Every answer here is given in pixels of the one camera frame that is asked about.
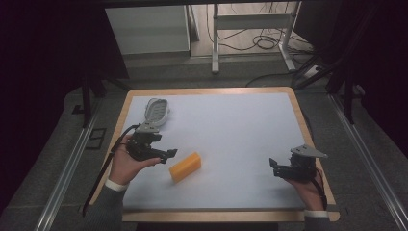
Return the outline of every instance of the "table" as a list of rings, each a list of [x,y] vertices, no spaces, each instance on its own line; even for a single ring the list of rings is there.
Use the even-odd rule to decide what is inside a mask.
[[[294,92],[290,88],[231,88],[231,89],[173,89],[173,90],[131,90],[129,91],[122,111],[120,113],[115,132],[111,140],[110,148],[114,145],[117,138],[121,135],[124,122],[129,113],[129,106],[131,105],[134,96],[155,96],[160,95],[195,95],[195,94],[254,94],[254,93],[286,93],[293,106],[300,131],[305,142],[311,146],[313,145],[311,136],[309,134],[307,124],[302,116],[299,105],[295,98]],[[322,169],[319,159],[317,159],[317,167]],[[103,176],[91,203],[97,198],[105,180],[107,173]],[[324,187],[328,200],[328,211],[330,220],[335,221],[340,218],[340,213],[336,211],[336,202],[330,190],[329,184],[324,178]],[[145,222],[275,222],[275,221],[303,221],[302,210],[263,210],[263,211],[193,211],[193,212],[177,212],[177,211],[161,211],[161,212],[125,212],[123,214],[123,221],[145,221]]]

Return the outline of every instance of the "floor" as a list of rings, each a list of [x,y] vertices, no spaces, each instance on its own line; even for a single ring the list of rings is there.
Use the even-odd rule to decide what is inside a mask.
[[[263,6],[261,4],[254,7],[255,13]],[[276,9],[282,12],[285,7],[286,4],[281,3]],[[232,13],[234,11],[240,13],[239,6],[225,5],[222,8]],[[249,44],[254,35],[258,34],[248,36]],[[152,57],[142,60],[125,60],[130,79],[123,82],[133,89],[261,88],[291,85],[293,76],[282,75],[282,73],[287,73],[287,68],[277,50],[267,54],[241,56],[234,55],[233,52],[236,52],[234,50],[224,49],[222,54],[227,55],[221,60],[220,73],[215,76],[211,73],[211,57],[209,56],[211,53],[208,53],[211,52],[211,44],[207,43],[203,47],[207,48],[197,49],[195,55],[191,54],[190,58],[168,56],[160,59]],[[301,66],[301,63],[308,59],[307,56],[298,58],[297,66]],[[341,219],[334,223],[335,230],[403,230],[395,222],[395,217],[390,212],[390,204],[379,192],[380,189],[374,183],[374,178],[370,175],[364,158],[359,156],[358,147],[347,133],[338,112],[324,90],[328,78],[329,76],[295,93],[303,110],[302,113],[309,121],[315,146],[320,151],[330,154],[330,158],[324,160],[322,164],[341,212]],[[126,92],[112,83],[104,82],[103,84],[108,93],[101,99],[102,104],[98,108],[99,113],[95,119],[94,128],[106,129],[105,139],[99,149],[86,148],[81,153],[78,166],[72,172],[72,178],[66,181],[67,189],[61,196],[61,205],[57,206],[55,216],[51,218],[49,230],[75,230],[77,224],[81,222],[81,206],[88,196],[90,186],[108,150]],[[340,92],[337,96],[341,99],[342,93]],[[92,105],[95,105],[96,101],[97,99],[93,97]],[[61,114],[58,125],[30,174],[27,175],[10,205],[3,212],[0,218],[0,230],[35,229],[41,213],[48,205],[54,187],[59,182],[62,169],[84,131],[82,128],[83,116],[72,113],[75,106],[81,104],[80,89],[66,96],[64,112]],[[358,98],[353,101],[353,109],[355,127],[360,132],[371,157],[378,164],[401,205],[407,208],[408,182],[405,175],[408,174],[408,160],[370,118]],[[94,141],[87,142],[87,147],[94,147]],[[137,228],[134,222],[124,222],[123,225],[124,230]],[[301,222],[279,223],[281,231],[302,229]]]

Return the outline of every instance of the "black cable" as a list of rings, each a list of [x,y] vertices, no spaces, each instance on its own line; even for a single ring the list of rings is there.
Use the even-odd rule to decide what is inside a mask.
[[[126,134],[129,133],[130,130],[132,129],[137,129],[139,126],[138,125],[132,125],[126,131],[123,132],[123,134],[117,139],[115,142],[114,146],[111,148],[111,152],[109,153],[108,157],[105,160],[105,163],[102,166],[102,169],[99,171],[98,177],[95,180],[95,183],[93,184],[93,187],[88,195],[87,200],[85,201],[84,207],[82,209],[82,216],[84,217],[85,214],[87,213],[87,208],[89,206],[90,201],[93,198],[93,195],[95,194],[96,189],[98,188],[99,182],[101,181],[103,175],[105,174],[106,169],[108,168],[109,164],[111,163],[112,158],[114,157],[117,148],[123,144],[121,141],[123,138],[126,136]]]
[[[211,38],[210,27],[209,27],[209,22],[208,22],[208,5],[206,5],[206,19],[207,19],[208,37],[210,38],[211,42],[214,42],[213,39]],[[247,29],[241,30],[241,31],[239,31],[239,32],[237,32],[237,33],[235,33],[235,34],[233,34],[231,36],[225,37],[225,38],[221,38],[220,36],[217,36],[217,37],[219,39],[229,39],[229,38],[231,38],[231,37],[233,37],[233,36],[235,36],[237,34],[240,34],[240,33],[244,32],[246,30]],[[259,48],[264,49],[264,50],[269,50],[269,49],[273,49],[274,47],[276,47],[279,44],[280,39],[282,38],[282,33],[280,34],[279,39],[276,39],[276,38],[269,37],[269,36],[263,36],[262,35],[263,32],[264,32],[264,29],[261,31],[261,34],[259,36],[256,36],[256,37],[254,37],[252,39],[253,45],[249,46],[249,47],[246,47],[246,48],[237,48],[237,47],[233,47],[231,45],[227,45],[227,44],[224,44],[224,43],[219,43],[218,45],[226,46],[226,47],[229,47],[229,48],[234,49],[234,50],[245,51],[245,50],[252,49],[255,46],[258,46]],[[262,41],[272,42],[272,46],[271,47],[265,47],[265,46],[261,45]]]
[[[302,39],[295,38],[295,37],[291,37],[291,39],[294,39],[294,40],[298,40],[298,41],[301,41],[301,42],[304,42],[304,43],[311,44],[311,43],[310,43],[309,41],[307,41],[307,40],[302,40]]]
[[[270,77],[270,76],[290,75],[290,74],[293,74],[293,73],[292,73],[292,72],[288,72],[288,73],[277,73],[277,74],[261,75],[261,76],[256,77],[255,79],[252,79],[252,80],[249,81],[248,83],[246,83],[246,84],[245,84],[245,87],[248,88],[248,86],[249,86],[251,83],[253,83],[253,82],[257,81],[257,80],[263,79],[263,78],[267,78],[267,77]]]

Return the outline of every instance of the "yellow block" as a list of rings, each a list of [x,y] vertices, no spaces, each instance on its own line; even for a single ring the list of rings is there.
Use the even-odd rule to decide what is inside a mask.
[[[174,183],[178,183],[199,168],[201,168],[201,157],[194,152],[172,166],[169,171]]]

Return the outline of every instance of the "wall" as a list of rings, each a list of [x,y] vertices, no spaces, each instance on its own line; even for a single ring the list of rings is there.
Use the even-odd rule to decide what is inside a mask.
[[[122,55],[189,51],[184,6],[107,9]]]

